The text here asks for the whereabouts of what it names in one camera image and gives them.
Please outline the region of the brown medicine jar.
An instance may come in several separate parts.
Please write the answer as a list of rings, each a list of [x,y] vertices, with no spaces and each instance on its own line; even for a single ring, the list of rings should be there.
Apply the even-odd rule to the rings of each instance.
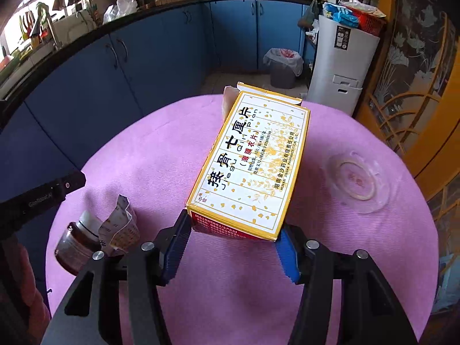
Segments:
[[[68,273],[76,276],[93,253],[101,250],[98,230],[102,222],[85,210],[79,220],[70,222],[55,248],[55,259]]]

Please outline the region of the red yellow medicine box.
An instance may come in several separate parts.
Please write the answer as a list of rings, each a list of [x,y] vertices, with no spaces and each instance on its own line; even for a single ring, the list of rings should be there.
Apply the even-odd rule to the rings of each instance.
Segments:
[[[311,112],[299,98],[239,82],[186,202],[195,231],[276,241],[291,202]]]

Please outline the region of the clear round plastic lid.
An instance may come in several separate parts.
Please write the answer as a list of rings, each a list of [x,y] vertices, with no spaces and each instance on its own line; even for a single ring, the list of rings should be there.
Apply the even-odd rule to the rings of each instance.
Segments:
[[[391,186],[384,170],[356,151],[332,154],[323,171],[331,196],[358,214],[376,213],[388,203]]]

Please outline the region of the paper leaflet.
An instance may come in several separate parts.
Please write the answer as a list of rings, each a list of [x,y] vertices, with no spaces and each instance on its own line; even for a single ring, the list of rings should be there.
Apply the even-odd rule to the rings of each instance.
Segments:
[[[118,196],[115,209],[98,229],[98,237],[108,256],[127,253],[139,241],[137,215],[126,196]]]

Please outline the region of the blue kitchen cabinets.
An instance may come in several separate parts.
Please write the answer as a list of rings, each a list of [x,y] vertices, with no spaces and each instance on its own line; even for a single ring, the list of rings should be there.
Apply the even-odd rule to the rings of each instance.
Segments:
[[[303,50],[310,0],[202,0],[142,11],[76,39],[1,101],[1,199],[82,168],[111,138],[196,96],[213,71],[263,69],[273,47]]]

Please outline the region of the grey bin with liner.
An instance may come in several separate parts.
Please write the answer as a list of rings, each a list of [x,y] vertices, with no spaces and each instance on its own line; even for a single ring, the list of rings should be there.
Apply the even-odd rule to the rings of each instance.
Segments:
[[[273,47],[264,55],[263,64],[269,69],[272,87],[292,89],[302,75],[304,60],[297,51]]]

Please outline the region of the white storage cabinet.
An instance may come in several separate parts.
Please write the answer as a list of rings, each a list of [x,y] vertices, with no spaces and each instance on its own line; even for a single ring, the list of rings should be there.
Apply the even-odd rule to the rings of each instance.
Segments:
[[[320,16],[307,101],[353,115],[379,41],[358,28]]]

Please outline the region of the orange wooden glass door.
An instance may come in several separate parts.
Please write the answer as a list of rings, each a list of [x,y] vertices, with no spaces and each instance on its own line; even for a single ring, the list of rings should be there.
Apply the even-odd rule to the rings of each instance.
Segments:
[[[434,312],[459,301],[459,0],[377,0],[388,21],[357,118],[402,158],[439,241]]]

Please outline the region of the blue plastic bag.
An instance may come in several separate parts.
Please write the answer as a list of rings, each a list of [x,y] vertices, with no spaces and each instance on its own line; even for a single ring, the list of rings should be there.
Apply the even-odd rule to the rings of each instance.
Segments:
[[[359,18],[347,7],[323,3],[323,15],[330,20],[333,20],[343,26],[357,28],[359,26]]]

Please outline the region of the red plastic basket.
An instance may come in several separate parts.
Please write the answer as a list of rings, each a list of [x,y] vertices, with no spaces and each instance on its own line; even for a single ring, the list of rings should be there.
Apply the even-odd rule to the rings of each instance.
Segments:
[[[386,25],[386,20],[384,18],[373,16],[355,8],[349,9],[353,12],[353,15],[357,17],[359,29],[366,32],[367,34],[372,34],[376,37],[380,36],[381,31]]]

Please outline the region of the white plastic bag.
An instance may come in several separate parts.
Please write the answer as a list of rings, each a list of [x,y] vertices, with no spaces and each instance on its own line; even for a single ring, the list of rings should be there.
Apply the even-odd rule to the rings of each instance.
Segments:
[[[138,9],[136,0],[117,0],[115,4],[107,7],[103,15],[103,23],[110,23],[123,16],[135,13]]]

